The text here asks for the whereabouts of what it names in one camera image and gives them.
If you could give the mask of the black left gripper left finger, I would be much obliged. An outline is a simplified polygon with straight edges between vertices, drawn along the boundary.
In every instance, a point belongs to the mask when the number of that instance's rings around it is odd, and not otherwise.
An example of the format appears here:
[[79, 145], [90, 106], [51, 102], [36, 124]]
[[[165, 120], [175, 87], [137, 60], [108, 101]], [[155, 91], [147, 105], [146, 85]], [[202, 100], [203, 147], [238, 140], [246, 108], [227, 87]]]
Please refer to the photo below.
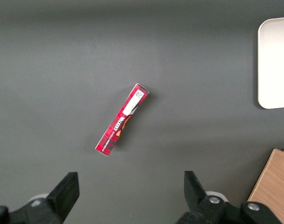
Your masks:
[[50, 193], [32, 197], [15, 211], [0, 205], [0, 224], [62, 224], [78, 198], [78, 173], [69, 172]]

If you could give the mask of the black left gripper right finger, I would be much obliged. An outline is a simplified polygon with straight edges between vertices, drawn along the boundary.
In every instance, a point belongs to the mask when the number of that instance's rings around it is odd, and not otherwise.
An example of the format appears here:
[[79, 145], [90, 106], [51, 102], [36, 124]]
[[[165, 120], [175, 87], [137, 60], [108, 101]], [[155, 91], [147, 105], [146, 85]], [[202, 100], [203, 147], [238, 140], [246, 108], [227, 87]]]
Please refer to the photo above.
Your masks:
[[178, 224], [280, 224], [269, 207], [259, 202], [243, 202], [239, 208], [203, 189], [193, 171], [184, 173], [184, 195], [189, 211]]

